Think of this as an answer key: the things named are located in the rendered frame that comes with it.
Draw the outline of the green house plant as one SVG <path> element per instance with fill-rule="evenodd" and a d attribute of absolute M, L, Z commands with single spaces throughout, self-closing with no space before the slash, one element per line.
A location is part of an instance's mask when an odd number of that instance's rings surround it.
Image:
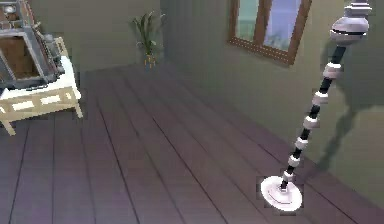
<path fill-rule="evenodd" d="M 163 17 L 164 14 L 155 15 L 154 11 L 151 11 L 132 20 L 135 30 L 140 36 L 140 40 L 136 45 L 143 49 L 144 65 L 149 68 L 153 68 L 156 65 L 155 52 L 159 45 L 155 41 L 155 37 L 162 26 Z"/>

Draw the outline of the brown framed window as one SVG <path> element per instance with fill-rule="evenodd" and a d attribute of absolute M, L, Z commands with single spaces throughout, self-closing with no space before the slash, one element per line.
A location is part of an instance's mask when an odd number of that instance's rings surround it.
<path fill-rule="evenodd" d="M 312 0 L 230 0 L 227 42 L 293 65 L 311 5 Z"/>

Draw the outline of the white and black floor lamp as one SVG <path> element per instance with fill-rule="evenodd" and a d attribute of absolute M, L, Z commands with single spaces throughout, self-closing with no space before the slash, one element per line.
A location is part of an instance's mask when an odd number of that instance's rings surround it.
<path fill-rule="evenodd" d="M 323 80 L 313 95 L 311 109 L 303 120 L 303 129 L 295 141 L 294 151 L 288 158 L 288 166 L 281 176 L 269 176 L 260 183 L 263 199 L 280 211 L 293 212 L 302 205 L 302 193 L 293 183 L 294 170 L 300 164 L 300 157 L 309 142 L 311 131 L 318 126 L 321 105 L 328 102 L 329 88 L 333 80 L 343 72 L 341 61 L 347 47 L 361 41 L 368 33 L 367 17 L 371 10 L 368 0 L 351 0 L 344 7 L 343 16 L 331 26 L 330 39 L 336 43 L 336 48 L 324 67 Z"/>

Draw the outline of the cream wooden table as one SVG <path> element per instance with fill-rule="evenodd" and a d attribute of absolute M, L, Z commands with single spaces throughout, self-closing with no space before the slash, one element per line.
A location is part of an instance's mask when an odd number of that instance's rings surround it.
<path fill-rule="evenodd" d="M 5 89 L 0 95 L 0 123 L 10 136 L 16 134 L 11 123 L 35 116 L 74 108 L 79 118 L 83 117 L 79 100 L 81 93 L 77 88 L 73 65 L 62 37 L 55 38 L 60 52 L 60 62 L 64 73 L 45 88 Z"/>

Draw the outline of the grey and brown box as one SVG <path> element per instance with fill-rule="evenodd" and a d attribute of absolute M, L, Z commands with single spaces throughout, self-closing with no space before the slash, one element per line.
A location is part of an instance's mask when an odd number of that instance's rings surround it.
<path fill-rule="evenodd" d="M 64 73 L 55 38 L 39 26 L 28 0 L 0 0 L 0 89 L 44 86 Z"/>

